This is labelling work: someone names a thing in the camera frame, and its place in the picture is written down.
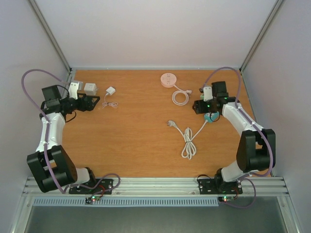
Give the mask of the controller board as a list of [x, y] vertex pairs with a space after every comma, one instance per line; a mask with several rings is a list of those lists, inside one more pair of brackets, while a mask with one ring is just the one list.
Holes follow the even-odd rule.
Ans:
[[234, 201], [236, 199], [236, 197], [233, 196], [222, 196], [222, 197], [218, 197], [218, 201], [219, 202], [230, 202], [230, 201]]
[[85, 204], [93, 204], [101, 199], [100, 196], [92, 196], [85, 198]]

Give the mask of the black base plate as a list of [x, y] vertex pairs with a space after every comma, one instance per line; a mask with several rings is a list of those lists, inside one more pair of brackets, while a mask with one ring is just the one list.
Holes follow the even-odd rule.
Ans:
[[237, 182], [222, 183], [220, 185], [216, 184], [215, 179], [210, 178], [198, 178], [198, 188], [201, 195], [235, 195], [242, 194], [243, 190], [241, 187], [238, 187]]
[[72, 195], [80, 195], [80, 194], [81, 195], [82, 194], [83, 195], [91, 195], [91, 194], [94, 194], [97, 192], [102, 193], [103, 192], [102, 187], [104, 187], [104, 189], [107, 190], [107, 189], [112, 188], [113, 184], [114, 184], [113, 179], [103, 179], [95, 189], [88, 189], [88, 188], [81, 187], [81, 186], [71, 187], [69, 189], [69, 194], [72, 194]]

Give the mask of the right controller board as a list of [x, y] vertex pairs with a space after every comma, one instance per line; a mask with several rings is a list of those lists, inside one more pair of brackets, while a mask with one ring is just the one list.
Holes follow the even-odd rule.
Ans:
[[230, 201], [234, 201], [236, 199], [236, 197], [233, 196], [222, 196], [222, 197], [218, 197], [218, 201], [219, 202], [230, 202]]

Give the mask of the round pink power strip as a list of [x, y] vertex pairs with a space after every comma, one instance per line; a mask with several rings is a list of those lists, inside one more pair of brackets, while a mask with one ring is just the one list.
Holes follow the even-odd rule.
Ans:
[[173, 73], [164, 73], [160, 77], [161, 85], [165, 88], [172, 88], [175, 86], [177, 77]]

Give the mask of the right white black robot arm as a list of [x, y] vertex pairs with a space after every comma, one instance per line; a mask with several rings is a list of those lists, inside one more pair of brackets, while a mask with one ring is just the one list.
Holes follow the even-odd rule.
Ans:
[[217, 170], [213, 184], [218, 193], [233, 190], [238, 181], [257, 171], [271, 172], [276, 164], [276, 134], [256, 123], [236, 97], [229, 96], [224, 81], [200, 88], [201, 98], [192, 106], [208, 122], [226, 118], [240, 136], [236, 160]]

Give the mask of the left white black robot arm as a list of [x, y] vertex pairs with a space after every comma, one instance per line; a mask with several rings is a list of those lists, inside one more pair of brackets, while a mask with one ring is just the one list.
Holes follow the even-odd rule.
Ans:
[[98, 181], [90, 168], [77, 168], [62, 146], [66, 116], [77, 111], [92, 111], [99, 96], [77, 93], [70, 85], [66, 97], [61, 97], [58, 85], [42, 89], [44, 101], [39, 107], [42, 133], [35, 153], [28, 155], [27, 164], [43, 192], [54, 191], [70, 184], [80, 184], [86, 193], [97, 190]]

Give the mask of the left controller board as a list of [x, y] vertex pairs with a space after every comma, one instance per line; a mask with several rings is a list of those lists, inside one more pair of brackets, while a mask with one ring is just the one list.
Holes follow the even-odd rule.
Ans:
[[101, 199], [100, 196], [92, 196], [85, 198], [85, 204], [93, 204]]

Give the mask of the aluminium front rail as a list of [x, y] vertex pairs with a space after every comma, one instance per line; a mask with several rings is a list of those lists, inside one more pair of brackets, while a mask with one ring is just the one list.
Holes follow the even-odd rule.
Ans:
[[[242, 196], [250, 197], [256, 187], [259, 197], [289, 196], [282, 177], [250, 177], [240, 183]], [[179, 197], [198, 196], [196, 178], [121, 178], [120, 185], [112, 190], [111, 196], [124, 197]]]

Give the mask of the white usb charger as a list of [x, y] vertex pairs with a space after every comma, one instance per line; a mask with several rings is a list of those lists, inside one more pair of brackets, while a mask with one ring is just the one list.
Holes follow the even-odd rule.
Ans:
[[106, 95], [113, 95], [116, 92], [115, 88], [110, 86], [106, 89]]

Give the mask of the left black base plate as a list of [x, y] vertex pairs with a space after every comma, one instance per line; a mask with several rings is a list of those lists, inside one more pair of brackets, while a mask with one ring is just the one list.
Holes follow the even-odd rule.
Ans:
[[104, 187], [104, 189], [107, 190], [107, 189], [112, 188], [113, 184], [114, 184], [113, 179], [103, 179], [95, 189], [88, 189], [88, 188], [81, 187], [81, 186], [71, 187], [69, 189], [69, 194], [72, 194], [72, 195], [80, 195], [80, 194], [81, 195], [82, 194], [83, 195], [91, 195], [91, 194], [94, 194], [97, 192], [102, 193], [103, 192], [102, 187]]

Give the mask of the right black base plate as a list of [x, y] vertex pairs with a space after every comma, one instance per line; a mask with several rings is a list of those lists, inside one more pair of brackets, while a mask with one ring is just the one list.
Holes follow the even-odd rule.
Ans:
[[216, 184], [215, 179], [210, 178], [198, 178], [198, 188], [201, 195], [235, 195], [242, 194], [243, 190], [241, 187], [238, 187], [237, 182], [222, 183], [220, 185]]

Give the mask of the teal power strip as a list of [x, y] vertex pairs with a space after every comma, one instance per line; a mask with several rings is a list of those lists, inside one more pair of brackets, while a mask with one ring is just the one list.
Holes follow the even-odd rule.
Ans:
[[204, 114], [204, 120], [208, 123], [216, 122], [219, 120], [219, 118], [220, 118], [219, 112]]

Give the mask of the white cube socket adapter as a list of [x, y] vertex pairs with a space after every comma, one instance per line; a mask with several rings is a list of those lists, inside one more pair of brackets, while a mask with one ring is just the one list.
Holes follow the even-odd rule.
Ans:
[[84, 86], [84, 92], [89, 96], [95, 96], [97, 94], [97, 90], [98, 88], [95, 83], [86, 83]]

